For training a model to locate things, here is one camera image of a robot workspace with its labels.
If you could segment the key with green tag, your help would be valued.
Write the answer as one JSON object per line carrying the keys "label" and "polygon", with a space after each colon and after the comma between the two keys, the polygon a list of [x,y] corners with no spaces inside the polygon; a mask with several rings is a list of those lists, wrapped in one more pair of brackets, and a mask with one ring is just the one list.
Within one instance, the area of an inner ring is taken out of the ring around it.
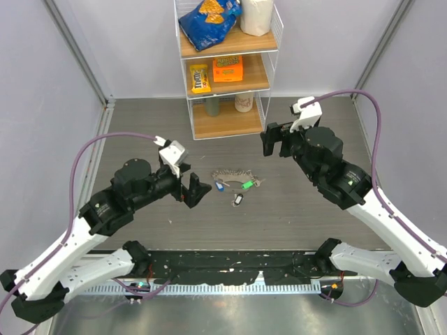
{"label": "key with green tag", "polygon": [[254,180],[247,181],[241,185],[241,189],[248,191],[249,189],[251,189],[253,187],[259,187],[264,181],[265,181],[265,179],[254,179]]}

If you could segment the metal key organizer with rings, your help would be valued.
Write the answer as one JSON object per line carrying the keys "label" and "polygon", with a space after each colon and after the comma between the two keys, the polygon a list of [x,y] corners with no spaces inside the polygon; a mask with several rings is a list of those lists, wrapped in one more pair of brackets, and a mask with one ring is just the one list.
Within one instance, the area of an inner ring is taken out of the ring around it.
{"label": "metal key organizer with rings", "polygon": [[211,176],[215,181],[223,183],[239,182],[241,184],[246,184],[251,182],[255,187],[259,187],[262,183],[251,170],[215,170],[211,172]]}

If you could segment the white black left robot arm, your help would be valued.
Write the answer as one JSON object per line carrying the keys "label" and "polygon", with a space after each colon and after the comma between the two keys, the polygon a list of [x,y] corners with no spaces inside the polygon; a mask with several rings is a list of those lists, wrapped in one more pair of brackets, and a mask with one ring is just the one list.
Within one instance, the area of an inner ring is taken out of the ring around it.
{"label": "white black left robot arm", "polygon": [[145,160],[125,162],[115,172],[111,185],[95,193],[81,208],[71,229],[27,267],[1,274],[3,288],[15,297],[11,303],[14,314],[39,324],[91,286],[119,276],[144,276],[151,258],[138,241],[128,241],[90,265],[75,268],[74,264],[132,222],[137,210],[167,195],[193,208],[211,189],[195,173],[191,173],[189,186],[185,187],[182,178],[166,164],[153,172]]}

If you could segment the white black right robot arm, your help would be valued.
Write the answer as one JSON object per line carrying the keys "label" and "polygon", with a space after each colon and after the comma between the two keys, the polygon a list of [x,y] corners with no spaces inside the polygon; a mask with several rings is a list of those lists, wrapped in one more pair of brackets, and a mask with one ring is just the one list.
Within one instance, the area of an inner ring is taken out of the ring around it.
{"label": "white black right robot arm", "polygon": [[446,293],[446,248],[420,230],[392,206],[361,167],[343,159],[343,142],[327,127],[268,124],[261,133],[263,155],[291,157],[317,191],[366,224],[384,240],[391,253],[356,248],[329,238],[316,252],[316,267],[325,275],[352,271],[394,287],[408,302],[428,307]]}

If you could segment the key with blue tag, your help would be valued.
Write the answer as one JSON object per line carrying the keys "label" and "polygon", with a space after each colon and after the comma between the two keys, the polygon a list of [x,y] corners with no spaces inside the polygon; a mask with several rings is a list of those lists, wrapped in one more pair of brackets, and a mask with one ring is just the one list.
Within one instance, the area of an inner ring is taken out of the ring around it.
{"label": "key with blue tag", "polygon": [[214,184],[219,192],[230,192],[230,185],[220,179],[215,179]]}

